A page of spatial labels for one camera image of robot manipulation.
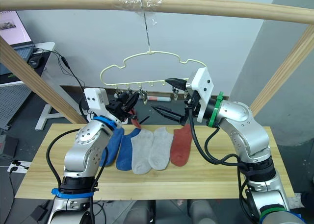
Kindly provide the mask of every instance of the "wooden pole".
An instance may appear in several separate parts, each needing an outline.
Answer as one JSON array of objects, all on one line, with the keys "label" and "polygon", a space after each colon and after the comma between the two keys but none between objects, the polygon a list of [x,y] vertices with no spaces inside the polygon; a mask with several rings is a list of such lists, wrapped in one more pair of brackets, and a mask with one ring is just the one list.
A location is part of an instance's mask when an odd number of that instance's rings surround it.
[{"label": "wooden pole", "polygon": [[5,40],[0,37],[0,62],[25,83],[34,93],[63,114],[71,123],[85,124],[80,116],[52,87],[32,69]]},{"label": "wooden pole", "polygon": [[251,105],[253,116],[266,105],[290,75],[300,66],[314,48],[314,25],[309,25],[287,58]]},{"label": "wooden pole", "polygon": [[[314,25],[314,10],[234,0],[142,0],[144,10],[277,20]],[[0,10],[140,10],[140,0],[1,0]]]}]

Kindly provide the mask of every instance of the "red sock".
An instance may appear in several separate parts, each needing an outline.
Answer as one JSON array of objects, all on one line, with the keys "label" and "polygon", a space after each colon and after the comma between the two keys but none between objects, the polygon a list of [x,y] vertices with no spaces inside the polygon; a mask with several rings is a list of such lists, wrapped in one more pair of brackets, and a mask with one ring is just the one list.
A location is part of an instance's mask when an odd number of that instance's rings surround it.
[{"label": "red sock", "polygon": [[[131,114],[131,115],[136,115],[135,109],[132,108],[132,109],[129,111],[129,114]],[[139,129],[142,128],[137,119],[136,119],[136,120],[131,119],[131,122],[132,122],[132,124],[133,124],[135,127],[139,128]]]},{"label": "red sock", "polygon": [[186,124],[183,128],[173,130],[173,141],[170,149],[170,161],[176,166],[187,163],[192,142],[191,127]]}]

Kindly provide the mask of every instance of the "computer mouse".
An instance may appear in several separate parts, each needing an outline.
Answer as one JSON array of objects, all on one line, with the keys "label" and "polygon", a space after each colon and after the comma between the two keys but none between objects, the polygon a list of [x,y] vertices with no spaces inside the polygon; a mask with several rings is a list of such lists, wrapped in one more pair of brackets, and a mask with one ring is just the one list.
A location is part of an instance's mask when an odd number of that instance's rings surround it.
[{"label": "computer mouse", "polygon": [[33,56],[33,57],[31,57],[31,58],[29,59],[28,64],[29,64],[32,68],[36,69],[36,68],[40,67],[40,65],[41,65],[42,62],[43,62],[43,59],[44,59],[44,57],[43,57],[42,55],[36,55],[36,56]]}]

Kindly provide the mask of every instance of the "blue sock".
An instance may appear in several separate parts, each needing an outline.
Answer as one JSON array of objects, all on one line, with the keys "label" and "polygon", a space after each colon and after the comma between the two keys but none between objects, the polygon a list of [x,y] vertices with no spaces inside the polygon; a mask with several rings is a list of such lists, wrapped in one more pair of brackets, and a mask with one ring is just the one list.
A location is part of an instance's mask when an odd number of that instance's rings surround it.
[{"label": "blue sock", "polygon": [[132,169],[132,142],[131,138],[135,137],[141,130],[134,129],[130,134],[122,136],[119,155],[116,162],[118,170],[129,171]]},{"label": "blue sock", "polygon": [[[109,166],[113,163],[114,159],[117,156],[118,149],[121,143],[122,135],[124,134],[123,128],[117,128],[113,131],[113,135],[110,138],[107,148],[108,148],[108,158],[105,166]],[[99,163],[99,166],[102,166],[105,161],[106,150],[103,151],[102,159]]]}]

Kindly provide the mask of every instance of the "wooden board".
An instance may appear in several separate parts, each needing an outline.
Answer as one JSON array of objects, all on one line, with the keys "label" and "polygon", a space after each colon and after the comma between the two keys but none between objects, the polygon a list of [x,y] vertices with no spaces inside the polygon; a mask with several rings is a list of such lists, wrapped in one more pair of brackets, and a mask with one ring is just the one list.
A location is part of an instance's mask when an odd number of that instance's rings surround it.
[{"label": "wooden board", "polygon": [[86,121],[0,37],[0,62],[34,93],[74,124]]},{"label": "wooden board", "polygon": [[2,11],[45,9],[135,11],[144,9],[154,12],[244,17],[314,24],[313,9],[235,0],[1,0],[0,7]]},{"label": "wooden board", "polygon": [[[144,125],[143,128],[154,131],[162,125]],[[17,198],[53,199],[51,189],[57,182],[46,162],[46,149],[59,134],[83,127],[82,124],[53,124],[40,146],[20,188]],[[125,134],[129,134],[133,125],[124,125]],[[168,132],[180,128],[166,125]],[[265,128],[269,137],[275,168],[279,171],[288,197],[293,197],[293,189],[282,162],[274,137],[269,127]],[[196,133],[201,145],[213,132],[212,128],[196,126]],[[63,159],[73,145],[75,133],[66,135],[56,142],[51,150],[51,159],[59,175],[63,175]],[[210,142],[210,151],[217,158],[234,153],[228,135],[222,130]],[[169,163],[164,171],[151,170],[147,174],[136,175],[132,171],[124,172],[115,168],[115,163],[105,168],[94,198],[96,200],[130,199],[231,199],[238,198],[236,168],[212,165],[206,162],[197,151],[194,143],[188,163],[176,167]]]},{"label": "wooden board", "polygon": [[260,112],[260,110],[286,82],[290,75],[292,75],[292,73],[301,65],[313,48],[314,25],[309,25],[287,58],[253,101],[251,105],[253,116],[256,116]]}]

